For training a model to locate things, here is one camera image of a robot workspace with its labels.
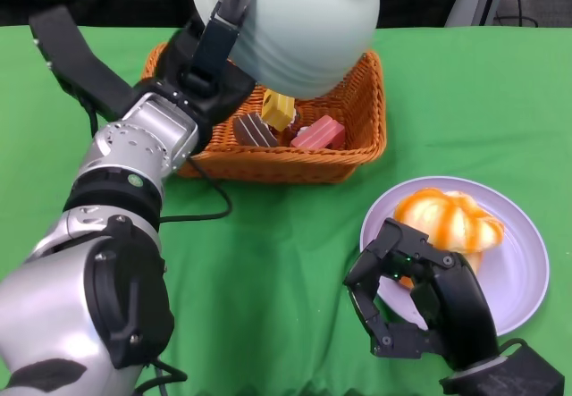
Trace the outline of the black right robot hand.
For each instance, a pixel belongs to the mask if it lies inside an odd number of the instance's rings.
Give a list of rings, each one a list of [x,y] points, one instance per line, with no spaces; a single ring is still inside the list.
[[[388,322],[374,303],[382,278],[409,278],[427,328]],[[500,355],[491,310],[464,256],[433,246],[425,233],[391,218],[359,254],[344,285],[379,358],[441,356],[462,371]]]

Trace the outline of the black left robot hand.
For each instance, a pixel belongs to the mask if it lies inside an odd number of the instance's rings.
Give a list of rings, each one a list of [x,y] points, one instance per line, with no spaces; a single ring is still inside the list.
[[[154,75],[174,88],[180,109],[197,125],[196,155],[210,142],[214,127],[228,120],[256,85],[229,60],[254,0],[215,0],[205,21],[194,0],[188,2],[190,18],[167,42]]]

